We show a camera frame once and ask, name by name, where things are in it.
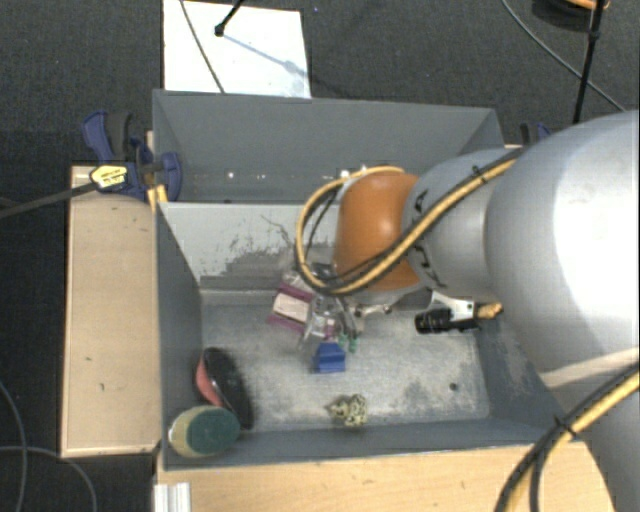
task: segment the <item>blue block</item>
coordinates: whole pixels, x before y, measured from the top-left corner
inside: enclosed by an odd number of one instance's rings
[[[320,343],[313,356],[313,369],[317,373],[343,372],[346,354],[337,343]]]

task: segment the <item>bin floor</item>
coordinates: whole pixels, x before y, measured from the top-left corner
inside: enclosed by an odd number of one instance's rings
[[[242,304],[237,296],[201,291],[203,348],[234,356],[254,403],[255,431],[331,427],[327,406],[354,393],[367,399],[373,425],[489,414],[472,334],[418,335],[415,312],[374,314],[357,353],[347,353],[346,372],[314,374],[297,349],[298,334],[266,323],[271,305]]]

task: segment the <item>blue clamp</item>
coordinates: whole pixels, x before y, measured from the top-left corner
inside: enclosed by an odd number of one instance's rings
[[[99,192],[124,194],[140,201],[146,201],[147,190],[156,184],[164,184],[169,201],[176,201],[182,188],[182,167],[178,154],[163,153],[160,162],[154,162],[149,147],[136,137],[129,137],[128,128],[131,114],[115,112],[108,114],[104,110],[93,112],[82,123],[82,136],[85,144],[94,151],[101,166],[114,164],[118,174],[112,182],[98,179],[111,170],[98,167],[92,172],[91,180]]]

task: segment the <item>dark gray floor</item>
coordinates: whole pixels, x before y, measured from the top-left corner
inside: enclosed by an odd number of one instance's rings
[[[578,69],[585,20],[546,0],[513,9]],[[505,138],[521,121],[552,130],[571,122],[578,81],[514,23],[500,0],[250,1],[302,9],[316,97],[384,99],[497,110]],[[218,20],[212,20],[212,26]],[[602,24],[593,81],[638,108],[640,3],[613,0]],[[0,196],[26,201],[68,183],[74,160],[92,155],[79,123],[98,109],[128,109],[133,131],[151,127],[161,86],[160,0],[4,0],[0,5]],[[587,93],[584,119],[613,112]],[[65,207],[0,220],[0,379],[20,409],[30,444],[56,449],[62,361]],[[0,402],[0,445],[16,444]],[[90,510],[67,467],[34,456],[24,510]],[[84,462],[100,510],[150,506],[150,457]],[[19,458],[0,454],[0,509],[17,499]]]

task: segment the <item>sponge brush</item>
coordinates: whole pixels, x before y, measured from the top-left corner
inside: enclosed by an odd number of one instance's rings
[[[175,419],[169,443],[183,457],[207,457],[229,449],[239,435],[240,422],[234,414],[222,407],[201,405]]]

